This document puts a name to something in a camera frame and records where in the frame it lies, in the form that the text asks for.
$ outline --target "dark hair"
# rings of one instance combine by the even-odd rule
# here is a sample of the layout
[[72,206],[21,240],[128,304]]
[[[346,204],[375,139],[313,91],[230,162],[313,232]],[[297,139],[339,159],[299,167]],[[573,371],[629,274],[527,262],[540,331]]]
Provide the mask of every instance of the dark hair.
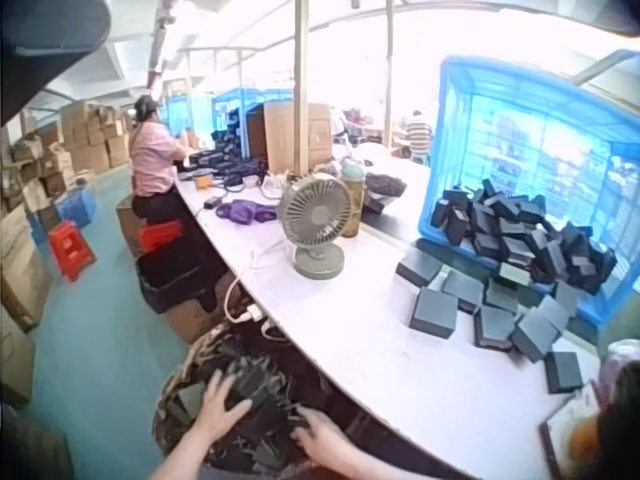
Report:
[[156,113],[158,108],[158,102],[156,102],[151,95],[142,95],[135,103],[136,120],[138,122],[146,122],[151,118],[151,115]]

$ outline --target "plastic stool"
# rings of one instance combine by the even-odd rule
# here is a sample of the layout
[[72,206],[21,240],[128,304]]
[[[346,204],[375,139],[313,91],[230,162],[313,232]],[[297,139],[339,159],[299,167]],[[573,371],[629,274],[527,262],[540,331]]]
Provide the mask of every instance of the plastic stool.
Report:
[[145,225],[140,228],[140,244],[145,252],[155,250],[180,236],[182,236],[182,223],[180,220],[173,220],[159,225]]
[[78,279],[82,269],[96,261],[87,242],[76,226],[68,220],[49,232],[49,243],[62,274],[71,282]]

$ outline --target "worker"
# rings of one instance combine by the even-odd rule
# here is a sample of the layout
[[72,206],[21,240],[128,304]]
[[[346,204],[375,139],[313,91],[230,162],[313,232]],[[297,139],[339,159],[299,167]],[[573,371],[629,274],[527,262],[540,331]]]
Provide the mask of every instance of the worker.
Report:
[[[223,379],[214,372],[202,399],[202,408],[191,429],[184,434],[150,480],[196,480],[209,447],[224,437],[251,410],[244,400],[227,411],[225,400],[235,378]],[[429,477],[409,473],[388,465],[359,450],[324,413],[299,407],[309,428],[296,428],[292,438],[317,465],[356,480],[426,480]]]
[[133,212],[148,224],[184,218],[188,211],[176,190],[173,162],[187,158],[189,149],[160,123],[158,104],[150,95],[141,96],[134,107],[138,125],[129,140]]
[[432,132],[420,110],[413,112],[413,117],[407,122],[406,129],[412,160],[420,165],[430,166],[429,153],[431,152]]

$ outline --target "blue crate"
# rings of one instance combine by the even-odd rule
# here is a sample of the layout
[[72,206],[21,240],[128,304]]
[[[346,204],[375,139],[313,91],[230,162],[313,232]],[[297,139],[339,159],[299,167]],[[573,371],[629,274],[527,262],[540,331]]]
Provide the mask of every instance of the blue crate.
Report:
[[40,218],[38,218],[38,214],[28,213],[27,221],[31,227],[31,237],[35,244],[42,245],[43,243],[47,243],[49,241],[49,236],[47,235],[47,232],[44,231],[44,227],[42,226],[42,222],[40,222]]
[[[551,74],[448,57],[422,236],[448,245],[429,225],[435,203],[444,189],[478,188],[484,178],[511,195],[545,195],[556,227],[568,220],[592,225],[594,240],[615,250],[609,280],[595,297],[583,292],[579,303],[582,316],[605,324],[640,274],[640,118]],[[472,249],[457,250],[477,258]]]
[[96,201],[88,185],[67,192],[67,197],[57,203],[56,208],[63,220],[70,220],[78,228],[89,225],[96,214]]

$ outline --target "plastic bottle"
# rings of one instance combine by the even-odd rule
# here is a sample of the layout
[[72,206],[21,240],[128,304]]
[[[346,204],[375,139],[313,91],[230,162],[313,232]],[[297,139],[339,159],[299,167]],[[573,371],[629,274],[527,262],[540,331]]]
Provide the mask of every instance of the plastic bottle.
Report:
[[355,237],[360,231],[362,201],[364,199],[365,171],[357,163],[345,160],[342,165],[342,181],[351,195],[351,217],[342,232],[343,237]]

